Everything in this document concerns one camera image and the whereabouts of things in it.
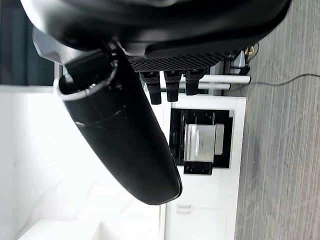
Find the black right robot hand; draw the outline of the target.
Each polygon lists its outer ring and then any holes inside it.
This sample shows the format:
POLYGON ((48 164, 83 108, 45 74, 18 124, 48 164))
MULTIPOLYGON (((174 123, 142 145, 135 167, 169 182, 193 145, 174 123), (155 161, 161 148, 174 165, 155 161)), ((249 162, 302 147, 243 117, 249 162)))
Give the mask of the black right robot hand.
POLYGON ((152 110, 160 76, 199 75, 268 35, 289 0, 23 0, 38 54, 63 65, 53 89, 100 161, 149 205, 178 198, 181 178, 152 110))

